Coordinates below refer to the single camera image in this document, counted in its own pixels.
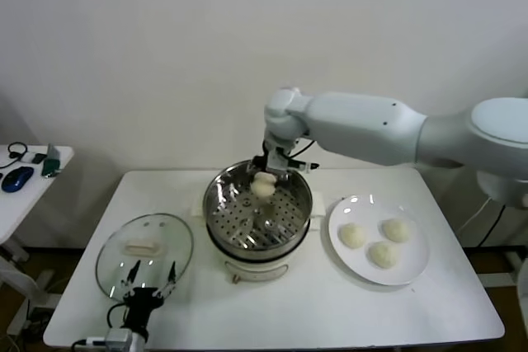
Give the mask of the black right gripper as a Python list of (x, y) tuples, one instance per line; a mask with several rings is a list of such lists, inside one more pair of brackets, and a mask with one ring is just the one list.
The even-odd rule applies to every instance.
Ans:
[[(252, 177), (257, 173), (258, 171), (266, 171), (267, 167), (267, 156), (261, 155), (261, 156), (255, 156), (251, 162), (247, 165), (247, 174)], [(282, 181), (288, 181), (290, 179), (290, 173), (288, 171), (284, 171), (281, 173), (281, 180)]]

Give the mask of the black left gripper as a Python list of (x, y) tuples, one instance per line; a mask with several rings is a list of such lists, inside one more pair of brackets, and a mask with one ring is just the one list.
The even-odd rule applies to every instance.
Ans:
[(173, 261), (168, 272), (167, 282), (161, 288), (133, 288), (140, 265), (141, 260), (137, 260), (126, 277), (120, 282), (123, 302), (128, 308), (123, 327), (131, 330), (147, 329), (150, 315), (163, 305), (164, 298), (172, 293), (177, 282), (177, 266), (176, 262)]

